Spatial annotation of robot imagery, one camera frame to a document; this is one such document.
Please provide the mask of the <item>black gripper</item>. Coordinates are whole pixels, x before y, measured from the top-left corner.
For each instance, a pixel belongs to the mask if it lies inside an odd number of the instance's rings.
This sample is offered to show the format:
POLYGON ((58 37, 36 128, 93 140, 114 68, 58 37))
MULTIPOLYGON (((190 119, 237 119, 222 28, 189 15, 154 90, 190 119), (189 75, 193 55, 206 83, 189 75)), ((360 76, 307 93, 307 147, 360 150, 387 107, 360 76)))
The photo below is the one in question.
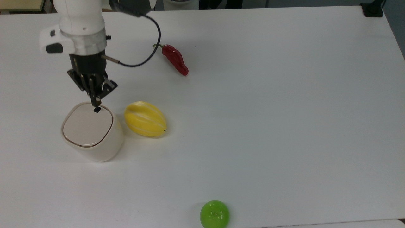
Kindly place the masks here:
POLYGON ((101 100, 118 87, 114 81, 108 79, 107 61, 102 56, 105 56, 105 52, 89 56, 69 54, 72 69, 68 71, 68 75, 77 74, 75 80, 79 88, 90 97, 95 113, 101 110, 101 100))

